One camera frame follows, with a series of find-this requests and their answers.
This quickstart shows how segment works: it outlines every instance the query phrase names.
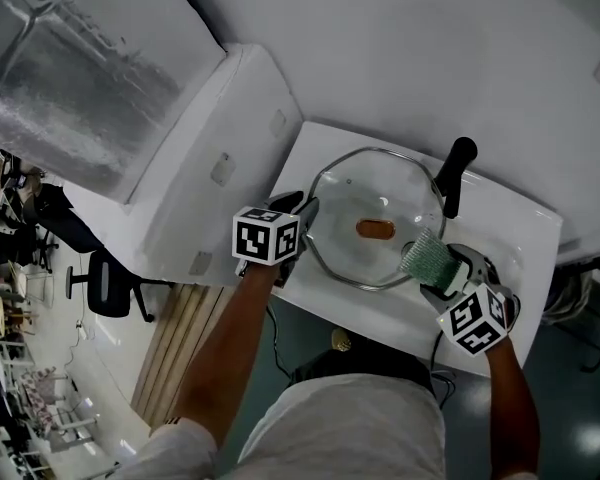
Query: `green floor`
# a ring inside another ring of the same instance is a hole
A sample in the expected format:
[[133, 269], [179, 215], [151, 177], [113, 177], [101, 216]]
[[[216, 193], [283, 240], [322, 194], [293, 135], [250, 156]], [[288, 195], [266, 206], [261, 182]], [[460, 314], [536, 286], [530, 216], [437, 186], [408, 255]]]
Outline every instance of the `green floor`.
[[[272, 303], [280, 327], [279, 350], [288, 369], [330, 346], [333, 325], [284, 301]], [[238, 417], [221, 451], [218, 472], [233, 467], [249, 433], [287, 385], [276, 369], [269, 318]], [[600, 480], [600, 369], [580, 372], [595, 351], [555, 328], [541, 327], [525, 364], [542, 428], [541, 479]], [[489, 478], [487, 379], [458, 372], [458, 389], [444, 410], [450, 480]]]

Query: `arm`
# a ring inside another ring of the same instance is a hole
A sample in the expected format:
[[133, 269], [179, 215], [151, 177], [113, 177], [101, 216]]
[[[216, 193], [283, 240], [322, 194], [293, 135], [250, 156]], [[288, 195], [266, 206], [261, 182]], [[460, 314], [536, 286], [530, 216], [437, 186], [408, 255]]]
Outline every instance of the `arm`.
[[187, 372], [174, 416], [193, 420], [222, 445], [238, 412], [258, 349], [278, 266], [251, 265]]
[[538, 469], [540, 424], [529, 386], [507, 337], [487, 351], [491, 371], [493, 480]]

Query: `white floor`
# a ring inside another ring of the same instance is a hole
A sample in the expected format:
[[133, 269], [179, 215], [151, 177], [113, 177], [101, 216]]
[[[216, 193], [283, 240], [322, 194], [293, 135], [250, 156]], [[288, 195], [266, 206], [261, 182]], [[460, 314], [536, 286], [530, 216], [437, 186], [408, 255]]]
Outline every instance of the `white floor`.
[[[58, 243], [60, 248], [51, 256], [53, 279], [29, 281], [28, 290], [33, 294], [41, 294], [45, 283], [45, 302], [31, 304], [39, 317], [30, 328], [35, 335], [27, 335], [26, 341], [38, 368], [55, 366], [73, 379], [80, 393], [78, 401], [82, 400], [76, 413], [98, 420], [89, 429], [97, 446], [79, 446], [48, 457], [59, 478], [82, 478], [115, 461], [123, 462], [148, 439], [149, 427], [129, 402], [156, 323], [144, 322], [135, 298], [129, 315], [122, 319], [92, 313], [86, 304], [86, 285], [74, 285], [72, 298], [67, 299], [67, 267], [73, 266], [74, 275], [86, 273], [89, 255], [79, 255]], [[145, 285], [142, 292], [147, 310], [157, 315], [169, 288]], [[76, 329], [80, 320], [86, 340]]]

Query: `person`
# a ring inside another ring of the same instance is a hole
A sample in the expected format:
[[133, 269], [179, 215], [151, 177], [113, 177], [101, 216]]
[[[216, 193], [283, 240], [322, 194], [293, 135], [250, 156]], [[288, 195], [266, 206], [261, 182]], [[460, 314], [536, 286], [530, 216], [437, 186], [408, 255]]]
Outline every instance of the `person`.
[[[277, 277], [275, 266], [247, 269], [185, 373], [175, 417], [112, 479], [213, 478]], [[362, 341], [296, 370], [225, 478], [445, 478], [444, 423], [428, 369], [413, 356]], [[510, 339], [489, 349], [487, 358], [492, 478], [535, 479], [538, 416]]]

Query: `brush bristles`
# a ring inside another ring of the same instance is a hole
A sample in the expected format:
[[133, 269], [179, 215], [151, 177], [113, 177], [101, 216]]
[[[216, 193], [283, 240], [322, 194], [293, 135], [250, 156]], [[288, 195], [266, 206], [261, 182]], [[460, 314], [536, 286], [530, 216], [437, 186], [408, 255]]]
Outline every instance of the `brush bristles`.
[[460, 265], [446, 244], [429, 228], [424, 228], [398, 268], [420, 283], [444, 292], [458, 273]]

